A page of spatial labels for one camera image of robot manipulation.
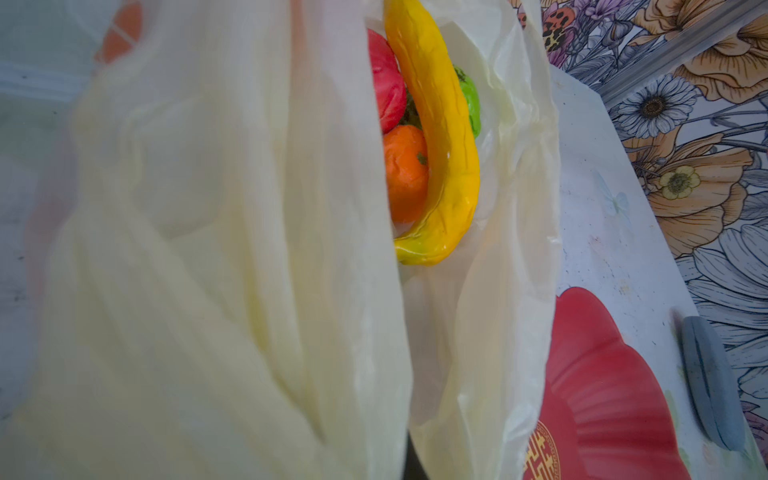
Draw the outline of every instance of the green fruit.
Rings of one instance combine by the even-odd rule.
[[[475,82],[472,81],[472,79],[466,73],[464,73],[461,68],[454,65],[453,69],[456,71],[456,76],[458,77],[458,85],[461,87],[464,98],[467,101],[467,107],[469,107],[469,124],[472,126],[472,134],[474,134],[475,138],[477,138],[478,135],[480,135],[481,125],[480,97],[478,96],[477,88],[475,88]],[[418,128],[422,127],[422,121],[419,118],[418,111],[416,111],[416,104],[413,103],[411,92],[407,92],[406,112],[400,119],[399,124],[413,125],[414,127]]]
[[[467,99],[469,124],[472,126],[472,133],[477,138],[482,127],[480,125],[480,97],[478,96],[478,90],[475,88],[475,82],[461,68],[453,65],[453,69],[456,70],[458,85],[462,88],[464,98]]]

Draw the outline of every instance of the plastic bag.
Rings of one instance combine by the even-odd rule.
[[[435,480],[520,478],[544,392],[561,250],[558,117],[541,20],[505,0],[422,0],[482,106],[472,227],[401,266],[414,369],[409,430]],[[523,2],[527,12],[538,2]],[[381,2],[366,15],[380,32]]]
[[[0,477],[399,477],[412,371],[362,7],[142,6],[73,113],[77,203]]]
[[[74,115],[78,204],[0,473],[398,478],[407,421],[435,480],[520,477],[560,250],[541,25],[423,2],[481,98],[482,185],[457,250],[400,282],[362,28],[382,2],[142,2]]]

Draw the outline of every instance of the red plate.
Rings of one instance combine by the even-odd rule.
[[[544,404],[524,480],[681,480],[672,418],[656,377],[588,290],[558,298]]]

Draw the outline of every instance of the daisy center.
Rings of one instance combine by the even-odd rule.
[[[640,115],[646,118],[655,118],[661,115],[661,112],[667,108],[667,101],[664,97],[657,95],[646,98],[640,106]]]
[[[670,179],[670,183],[667,184],[667,187],[672,191],[673,194],[678,194],[685,190],[686,188],[690,187],[690,175],[687,174],[674,174],[672,175],[672,178]]]

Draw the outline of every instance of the gray stone-shaped object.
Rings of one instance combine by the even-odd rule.
[[[683,320],[683,358],[701,425],[727,450],[744,447],[744,415],[738,384],[717,332],[700,316]]]

